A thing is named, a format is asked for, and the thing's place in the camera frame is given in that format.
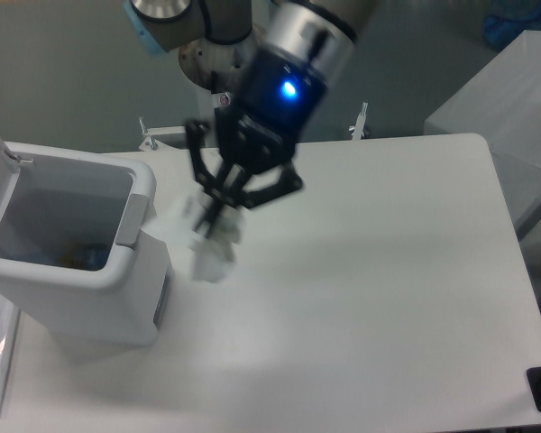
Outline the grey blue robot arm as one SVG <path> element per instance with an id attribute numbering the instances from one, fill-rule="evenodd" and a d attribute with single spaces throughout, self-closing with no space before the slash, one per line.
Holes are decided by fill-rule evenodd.
<path id="1" fill-rule="evenodd" d="M 214 233 L 224 209 L 252 209 L 300 190 L 292 159 L 316 107 L 353 54 L 373 1 L 280 1 L 258 33 L 248 1 L 127 1 L 146 50 L 193 60 L 191 79 L 224 98 L 184 125 L 207 195 L 194 229 Z"/>

